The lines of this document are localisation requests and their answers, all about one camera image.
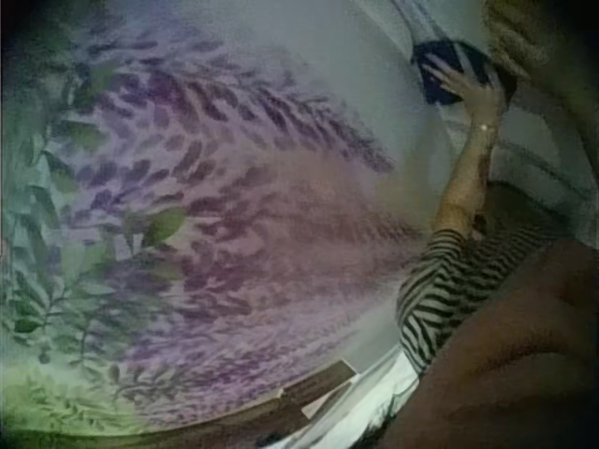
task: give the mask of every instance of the purple flower painting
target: purple flower painting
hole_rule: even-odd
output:
[[[231,413],[334,361],[420,244],[369,188],[394,169],[384,149],[284,49],[248,59],[147,3],[162,26],[125,0],[84,8],[23,62],[37,81],[5,87],[0,299],[29,357],[4,364],[15,427]]]

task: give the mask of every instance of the striped shirt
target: striped shirt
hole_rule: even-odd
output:
[[[537,225],[503,230],[481,242],[452,230],[436,232],[397,301],[402,348],[418,376],[527,255],[559,237],[559,230]]]

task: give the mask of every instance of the blue sponge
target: blue sponge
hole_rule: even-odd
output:
[[[497,70],[499,80],[505,89],[506,100],[509,103],[518,86],[516,77],[512,76],[503,68],[494,64],[491,59],[482,51],[479,51],[464,42],[453,41],[449,39],[423,42],[414,46],[412,62],[417,64],[418,68],[420,69],[420,73],[422,74],[422,79],[424,80],[424,93],[427,103],[430,105],[440,104],[444,106],[452,105],[461,101],[458,96],[442,89],[439,82],[423,68],[423,65],[431,65],[427,55],[434,54],[446,61],[454,69],[463,73],[464,70],[460,64],[458,53],[456,52],[457,46],[462,47],[464,54],[470,61],[476,77],[481,83],[489,82],[489,77],[485,72],[485,64],[491,65],[495,68],[495,70]]]

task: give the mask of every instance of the woman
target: woman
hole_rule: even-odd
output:
[[[584,51],[560,39],[569,30],[542,20],[540,3],[526,2],[530,17],[514,2],[495,4],[501,54],[570,112],[599,179],[599,95]],[[352,447],[596,447],[596,251],[560,239],[564,226],[535,207],[493,226],[505,223],[494,220],[501,208],[490,207],[501,195],[487,195],[486,185],[502,88],[492,73],[481,85],[435,58],[428,70],[463,98],[472,127],[431,243],[398,302],[402,344],[420,383],[396,419]],[[491,226],[474,243],[483,203]]]
[[[443,194],[431,241],[398,300],[402,347],[420,376],[453,330],[498,289],[528,254],[565,236],[559,220],[509,188],[492,188],[494,197],[484,208],[489,161],[505,111],[504,91],[491,70],[490,84],[476,81],[464,57],[465,74],[435,56],[430,59],[434,66],[425,68],[446,90],[463,98],[472,126]],[[506,195],[511,195],[509,214],[495,207]],[[510,217],[518,205],[526,212]],[[475,218],[483,209],[489,234],[475,241]]]

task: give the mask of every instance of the bracelet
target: bracelet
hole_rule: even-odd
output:
[[[484,132],[497,131],[497,126],[491,126],[490,124],[483,123],[478,126],[478,129],[480,129],[481,131],[484,131]]]

